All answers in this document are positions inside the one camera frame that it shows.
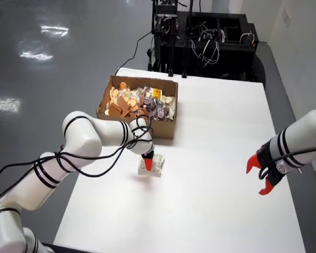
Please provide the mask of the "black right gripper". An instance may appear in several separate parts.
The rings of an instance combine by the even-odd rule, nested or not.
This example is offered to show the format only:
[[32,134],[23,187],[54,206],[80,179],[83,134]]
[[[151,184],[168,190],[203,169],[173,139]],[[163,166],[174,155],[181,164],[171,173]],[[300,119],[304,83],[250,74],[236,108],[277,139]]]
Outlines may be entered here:
[[269,194],[274,186],[277,185],[282,178],[287,174],[287,165],[283,160],[274,161],[275,158],[283,154],[281,145],[264,144],[256,154],[252,155],[246,165],[246,174],[252,168],[261,169],[259,172],[259,179],[265,180],[265,187],[259,191],[259,194],[265,196]]

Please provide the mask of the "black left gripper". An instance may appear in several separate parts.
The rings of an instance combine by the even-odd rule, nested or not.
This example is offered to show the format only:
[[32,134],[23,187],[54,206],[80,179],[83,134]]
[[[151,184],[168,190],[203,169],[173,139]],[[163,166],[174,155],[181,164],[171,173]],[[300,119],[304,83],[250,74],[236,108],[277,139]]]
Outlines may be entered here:
[[147,171],[152,170],[153,157],[154,157],[154,147],[151,147],[150,151],[143,154],[143,160],[144,160],[145,168]]

